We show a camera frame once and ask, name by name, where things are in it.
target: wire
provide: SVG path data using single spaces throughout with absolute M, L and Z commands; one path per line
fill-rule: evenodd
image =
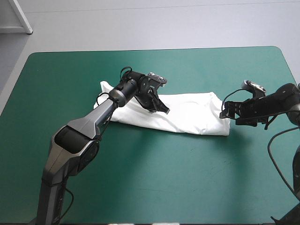
M 71 195 L 72 200 L 71 200 L 71 203 L 69 204 L 68 208 L 67 208 L 66 211 L 64 212 L 64 214 L 62 214 L 62 216 L 60 217 L 59 222 L 60 222 L 60 220 L 66 215 L 66 213 L 69 211 L 69 209 L 71 208 L 71 206 L 72 206 L 72 204 L 73 204 L 73 202 L 74 202 L 74 195 L 73 195 L 73 193 L 72 193 L 69 189 L 67 189 L 66 186 L 63 186 L 63 188 Z
M 124 67 L 121 72 L 120 72 L 120 80 L 122 80 L 122 72 L 126 69 L 130 69 L 130 71 L 132 71 L 132 68 L 131 67 Z
M 223 106 L 224 106 L 225 100 L 226 100 L 228 97 L 230 97 L 231 95 L 233 95 L 235 92 L 238 92 L 238 91 L 240 91 L 240 90 L 245 90 L 245 89 L 237 89 L 237 90 L 235 90 L 234 92 L 230 93 L 229 95 L 227 95 L 227 96 L 224 98 L 224 100 L 222 101 L 222 107 L 221 107 L 221 110 L 222 110 L 222 111 L 223 111 Z
M 98 106 L 100 105 L 99 102 L 98 102 L 98 98 L 101 97 L 101 96 L 104 95 L 104 94 L 107 94 L 110 98 L 112 98 L 112 96 L 111 96 L 108 92 L 102 92 L 102 93 L 101 93 L 100 95 L 98 95 L 97 98 L 96 98 L 96 102 L 97 102 L 97 105 L 98 105 Z
M 300 198 L 296 195 L 296 193 L 294 192 L 294 190 L 292 189 L 292 187 L 290 186 L 290 184 L 287 182 L 287 180 L 285 179 L 285 177 L 284 177 L 283 174 L 281 173 L 281 171 L 280 171 L 280 169 L 279 169 L 279 167 L 278 167 L 278 165 L 277 165 L 275 159 L 273 158 L 273 156 L 272 156 L 272 154 L 271 154 L 271 149 L 270 149 L 271 143 L 273 142 L 273 140 L 274 140 L 276 137 L 278 137 L 279 135 L 282 135 L 282 134 L 284 134 L 284 133 L 287 133 L 287 132 L 289 132 L 289 131 L 296 130 L 296 129 L 300 129 L 300 126 L 294 127 L 294 128 L 291 128 L 291 129 L 287 129 L 287 130 L 284 130 L 284 131 L 279 132 L 278 134 L 275 134 L 275 135 L 270 139 L 270 141 L 269 141 L 269 143 L 268 143 L 268 154 L 269 154 L 269 156 L 270 156 L 270 158 L 271 158 L 271 160 L 272 160 L 272 162 L 273 162 L 273 164 L 274 164 L 274 166 L 275 166 L 277 172 L 279 173 L 281 179 L 282 179 L 283 182 L 285 183 L 285 185 L 290 189 L 290 191 L 292 192 L 292 194 L 300 201 Z

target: black robot arm segment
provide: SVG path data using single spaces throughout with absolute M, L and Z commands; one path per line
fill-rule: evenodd
M 242 89 L 253 93 L 253 98 L 244 102 L 225 102 L 220 118 L 234 119 L 237 125 L 256 127 L 257 123 L 267 124 L 270 116 L 286 112 L 291 123 L 300 124 L 300 90 L 296 85 L 287 83 L 267 96 L 263 87 L 251 81 L 245 81 Z
M 167 82 L 155 74 L 126 71 L 109 98 L 85 117 L 71 120 L 51 138 L 48 160 L 43 170 L 37 218 L 31 224 L 57 225 L 61 220 L 64 193 L 69 176 L 76 176 L 98 153 L 101 133 L 98 126 L 111 118 L 117 107 L 135 97 L 145 109 L 169 112 L 157 96 Z
M 159 111 L 168 114 L 170 109 L 164 105 L 157 94 L 158 88 L 166 83 L 165 78 L 154 73 L 144 75 L 132 71 L 130 68 L 124 73 L 120 83 L 109 94 L 117 100 L 119 107 L 123 107 L 134 96 L 144 109 L 150 112 Z

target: green table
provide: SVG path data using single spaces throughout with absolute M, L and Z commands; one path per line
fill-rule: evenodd
M 168 79 L 160 94 L 213 91 L 223 98 L 244 79 L 269 94 L 294 83 L 276 47 L 32 54 L 0 116 L 0 222 L 35 217 L 51 135 L 93 107 L 99 82 L 120 69 Z M 232 100 L 250 98 L 240 93 Z M 176 134 L 112 122 L 96 159 L 68 187 L 75 202 L 63 223 L 259 223 L 281 218 L 297 201 L 267 153 L 285 115 L 268 131 L 236 126 L 224 136 Z M 298 132 L 274 141 L 274 157 L 292 182 Z M 65 206 L 70 197 L 66 193 Z

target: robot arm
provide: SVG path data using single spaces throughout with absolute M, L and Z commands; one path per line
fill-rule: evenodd
M 287 83 L 267 96 L 262 86 L 251 81 L 244 81 L 241 89 L 251 92 L 253 97 L 243 102 L 225 102 L 221 119 L 230 118 L 236 125 L 256 127 L 257 123 L 268 124 L 270 116 L 286 113 L 291 123 L 300 124 L 300 90 L 296 85 Z
M 286 113 L 290 122 L 298 126 L 289 130 L 295 130 L 299 128 L 300 90 L 296 85 L 287 83 L 281 86 L 275 93 L 266 96 L 266 90 L 262 86 L 251 81 L 244 81 L 241 90 L 247 90 L 251 92 L 253 97 L 243 102 L 225 102 L 225 108 L 222 109 L 222 112 L 220 113 L 221 119 L 230 118 L 235 120 L 236 125 L 249 125 L 253 127 L 256 127 L 257 123 L 262 123 L 266 125 L 265 129 L 267 129 L 268 125 L 276 118 L 277 115 Z M 276 136 L 289 130 L 280 132 L 273 136 L 269 142 L 268 151 L 279 175 L 293 192 L 293 194 L 297 197 L 297 199 L 300 199 L 300 147 L 298 147 L 292 163 L 293 189 L 284 179 L 270 153 L 270 143 L 272 140 Z M 275 221 L 276 225 L 300 224 L 300 203 L 280 220 L 276 220 L 273 217 L 271 218 Z
M 135 97 L 150 112 L 169 112 L 169 108 L 157 95 L 157 89 L 166 83 L 167 80 L 163 77 L 153 73 L 140 74 L 130 68 L 124 73 L 120 83 L 110 91 L 106 101 L 85 117 L 71 120 L 51 137 L 49 156 L 43 170 L 37 218 L 31 224 L 59 224 L 68 177 L 76 176 L 95 158 L 101 137 L 98 126 L 105 124 L 117 107 L 123 107 Z

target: folded fabric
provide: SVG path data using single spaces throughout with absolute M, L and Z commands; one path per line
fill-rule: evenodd
M 106 81 L 100 83 L 102 92 L 113 89 Z M 149 112 L 135 98 L 117 108 L 111 121 L 144 128 L 196 135 L 229 135 L 230 119 L 220 119 L 222 101 L 215 93 L 158 95 L 170 112 Z M 98 98 L 99 104 L 107 95 Z

